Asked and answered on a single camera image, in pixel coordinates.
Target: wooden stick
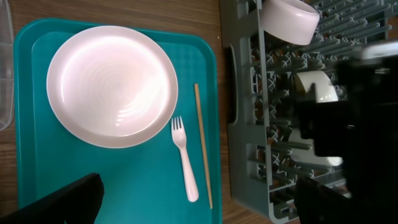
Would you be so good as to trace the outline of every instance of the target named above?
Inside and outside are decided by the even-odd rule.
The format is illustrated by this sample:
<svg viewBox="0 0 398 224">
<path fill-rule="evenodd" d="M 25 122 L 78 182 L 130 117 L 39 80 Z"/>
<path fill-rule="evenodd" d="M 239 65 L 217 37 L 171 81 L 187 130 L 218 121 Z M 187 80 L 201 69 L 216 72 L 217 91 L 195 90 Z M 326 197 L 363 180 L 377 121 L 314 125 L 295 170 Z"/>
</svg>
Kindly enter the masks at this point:
<svg viewBox="0 0 398 224">
<path fill-rule="evenodd" d="M 201 141 L 201 151 L 203 153 L 203 163 L 205 164 L 205 174 L 206 174 L 206 184 L 207 184 L 207 192 L 209 195 L 209 203 L 210 209 L 213 209 L 213 200 L 211 199 L 211 187 L 210 187 L 210 174 L 209 174 L 209 165 L 207 161 L 207 151 L 206 151 L 206 141 L 205 141 L 205 129 L 203 128 L 203 117 L 201 113 L 201 105 L 200 105 L 200 95 L 199 95 L 199 86 L 195 83 L 195 99 L 197 101 L 197 111 L 198 111 L 198 121 L 199 121 L 199 131 L 200 131 L 200 141 Z"/>
</svg>

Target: teal tray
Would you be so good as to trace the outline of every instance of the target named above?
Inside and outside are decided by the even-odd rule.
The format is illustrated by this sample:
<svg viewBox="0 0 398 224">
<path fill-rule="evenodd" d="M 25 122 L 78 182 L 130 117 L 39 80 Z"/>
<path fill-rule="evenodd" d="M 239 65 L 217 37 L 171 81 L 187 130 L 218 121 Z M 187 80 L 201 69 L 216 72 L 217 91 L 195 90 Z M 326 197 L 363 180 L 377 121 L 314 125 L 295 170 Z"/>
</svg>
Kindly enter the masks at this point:
<svg viewBox="0 0 398 224">
<path fill-rule="evenodd" d="M 178 103 L 187 149 L 199 189 L 187 200 L 178 149 L 167 125 L 151 140 L 105 149 L 69 133 L 51 110 L 46 78 L 58 48 L 74 34 L 101 24 L 41 19 L 26 25 L 14 42 L 18 201 L 20 207 L 97 172 L 105 195 L 96 223 L 221 223 L 220 140 L 216 61 L 199 37 L 136 29 L 170 57 L 178 77 Z M 214 208 L 209 208 L 193 84 L 198 83 L 208 146 Z"/>
</svg>

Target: clear plastic container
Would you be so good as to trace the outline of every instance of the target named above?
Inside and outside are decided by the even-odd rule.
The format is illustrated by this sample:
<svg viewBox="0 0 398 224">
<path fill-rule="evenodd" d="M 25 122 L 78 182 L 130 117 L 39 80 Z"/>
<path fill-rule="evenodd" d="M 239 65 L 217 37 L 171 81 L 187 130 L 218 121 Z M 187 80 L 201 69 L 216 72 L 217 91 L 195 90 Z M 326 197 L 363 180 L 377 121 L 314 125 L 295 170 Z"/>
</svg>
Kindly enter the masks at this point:
<svg viewBox="0 0 398 224">
<path fill-rule="evenodd" d="M 7 0 L 0 0 L 0 131 L 11 124 L 14 114 L 13 42 L 10 7 Z"/>
</svg>

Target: table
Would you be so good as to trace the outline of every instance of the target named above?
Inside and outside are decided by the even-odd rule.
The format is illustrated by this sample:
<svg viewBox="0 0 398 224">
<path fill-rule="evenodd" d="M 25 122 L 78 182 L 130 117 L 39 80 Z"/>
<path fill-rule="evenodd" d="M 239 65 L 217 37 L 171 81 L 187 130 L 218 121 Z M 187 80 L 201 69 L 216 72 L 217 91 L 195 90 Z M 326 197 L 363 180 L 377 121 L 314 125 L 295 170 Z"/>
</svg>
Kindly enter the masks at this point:
<svg viewBox="0 0 398 224">
<path fill-rule="evenodd" d="M 218 0 L 9 0 L 14 33 L 43 17 L 100 22 L 126 27 L 166 30 L 198 35 L 215 52 L 220 109 L 221 178 L 224 223 L 270 223 L 232 201 L 229 186 L 227 117 L 229 75 L 221 48 Z M 16 136 L 14 123 L 0 132 L 0 217 L 17 210 Z"/>
</svg>

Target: round plate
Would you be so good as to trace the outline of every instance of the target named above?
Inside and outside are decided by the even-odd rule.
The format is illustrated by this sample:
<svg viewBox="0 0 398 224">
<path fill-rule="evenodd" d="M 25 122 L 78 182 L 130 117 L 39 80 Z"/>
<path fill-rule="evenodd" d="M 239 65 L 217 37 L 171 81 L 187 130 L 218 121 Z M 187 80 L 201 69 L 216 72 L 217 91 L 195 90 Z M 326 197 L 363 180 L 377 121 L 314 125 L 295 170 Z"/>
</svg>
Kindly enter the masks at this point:
<svg viewBox="0 0 398 224">
<path fill-rule="evenodd" d="M 58 49 L 47 95 L 76 137 L 121 148 L 147 141 L 169 122 L 178 84 L 170 59 L 153 40 L 125 27 L 100 26 Z"/>
</svg>

